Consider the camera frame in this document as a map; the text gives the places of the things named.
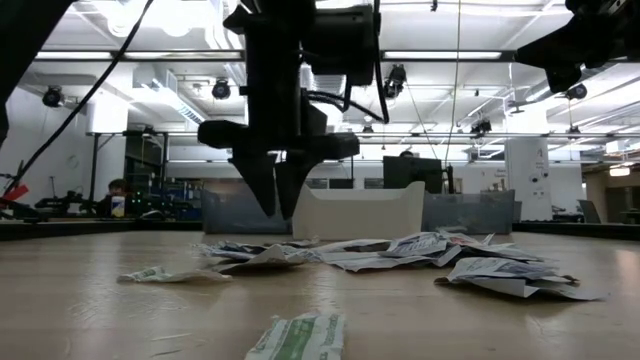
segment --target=white wall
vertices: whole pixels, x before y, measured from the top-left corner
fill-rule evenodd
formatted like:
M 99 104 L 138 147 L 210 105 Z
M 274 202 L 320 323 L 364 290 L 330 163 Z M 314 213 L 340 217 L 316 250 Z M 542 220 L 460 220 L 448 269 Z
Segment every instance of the white wall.
M 225 163 L 170 163 L 167 166 L 169 177 L 181 178 L 235 178 L 240 177 L 238 171 Z M 345 161 L 326 163 L 316 166 L 309 178 L 347 178 L 351 175 L 351 165 Z M 477 194 L 491 188 L 493 183 L 506 178 L 503 164 L 468 164 L 453 168 L 454 178 L 462 178 L 463 191 L 466 194 Z M 381 163 L 357 163 L 354 167 L 355 187 L 364 188 L 365 178 L 382 178 Z M 549 169 L 551 182 L 551 201 L 553 205 L 575 212 L 578 199 L 584 199 L 582 191 L 582 172 L 580 165 L 551 164 Z
M 21 160 L 25 162 L 36 149 L 60 126 L 69 115 L 68 109 L 50 109 L 41 98 L 16 89 L 7 103 L 10 129 L 0 150 L 0 173 L 15 174 Z M 47 151 L 40 156 L 23 178 L 29 193 L 19 201 L 34 204 L 43 197 L 51 197 L 50 176 L 55 177 L 58 196 L 68 190 L 89 193 L 92 140 L 85 135 L 87 119 L 78 116 Z M 6 185 L 0 179 L 0 189 Z

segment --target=workbench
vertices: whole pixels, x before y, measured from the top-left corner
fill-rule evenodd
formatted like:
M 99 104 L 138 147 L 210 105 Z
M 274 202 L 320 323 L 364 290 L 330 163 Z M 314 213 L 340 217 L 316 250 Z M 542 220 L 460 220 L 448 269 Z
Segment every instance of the workbench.
M 190 245 L 285 237 L 120 232 L 0 242 L 3 359 L 243 359 L 272 317 L 346 315 L 345 360 L 637 359 L 640 243 L 514 233 L 606 301 L 518 299 L 433 284 L 450 269 L 350 274 L 325 264 L 226 284 L 119 284 L 201 265 Z

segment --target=white ceiling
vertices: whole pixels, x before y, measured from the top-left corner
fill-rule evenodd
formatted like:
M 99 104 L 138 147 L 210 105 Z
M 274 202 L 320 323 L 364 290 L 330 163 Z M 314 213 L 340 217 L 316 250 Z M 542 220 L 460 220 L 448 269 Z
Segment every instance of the white ceiling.
M 211 50 L 216 43 L 206 34 L 214 34 L 215 11 L 209 0 L 156 0 L 153 6 L 176 1 L 173 11 L 156 11 L 143 23 L 133 41 L 131 50 L 171 51 Z M 566 24 L 571 15 L 558 0 L 462 0 L 461 12 L 455 0 L 440 0 L 436 12 L 430 12 L 430 2 L 416 0 L 382 0 L 382 50 L 450 50 L 458 47 L 458 19 L 460 19 L 460 49 L 463 50 L 513 50 Z M 332 6 L 360 3 L 361 0 L 330 0 Z M 112 35 L 107 17 L 120 6 L 115 1 L 81 1 L 76 3 L 51 35 L 46 50 L 115 50 L 123 42 L 122 37 Z M 192 29 L 182 37 L 165 33 L 163 24 L 182 24 Z M 135 67 L 135 63 L 120 67 Z M 383 74 L 388 74 L 392 64 L 383 63 Z M 524 100 L 527 89 L 545 80 L 544 71 L 521 64 L 509 63 L 418 63 L 404 64 L 408 75 L 408 86 L 395 101 L 390 102 L 391 124 L 387 132 L 405 132 L 416 128 L 420 120 L 434 132 L 450 130 L 452 120 L 465 120 L 467 114 L 477 110 L 492 96 L 507 96 L 517 89 L 516 100 Z M 93 74 L 99 75 L 106 63 L 34 63 L 31 71 L 39 74 Z M 180 95 L 186 97 L 196 110 L 210 119 L 227 117 L 242 118 L 245 101 L 233 88 L 227 100 L 214 101 L 211 86 L 217 77 L 230 76 L 223 63 L 162 63 L 161 69 L 171 70 L 180 81 Z M 569 122 L 590 119 L 614 111 L 635 100 L 631 94 L 638 93 L 640 83 L 609 92 L 610 89 L 640 79 L 640 65 L 619 64 L 588 80 L 585 85 L 589 96 L 572 103 L 571 112 L 562 99 L 544 102 L 551 130 L 564 132 Z M 199 84 L 201 90 L 194 90 Z M 136 99 L 135 93 L 124 91 L 131 99 L 130 121 L 146 122 L 157 127 L 176 129 L 183 121 L 181 116 L 167 106 L 148 99 Z M 353 99 L 380 113 L 375 87 L 354 89 Z M 502 128 L 505 113 L 502 100 L 485 104 L 482 112 L 493 123 L 494 131 Z M 463 121 L 464 131 L 468 124 L 479 118 L 474 114 Z M 612 118 L 589 132 L 608 132 L 633 124 L 640 126 L 640 117 L 625 114 Z M 344 122 L 337 128 L 360 131 L 364 116 L 350 110 Z

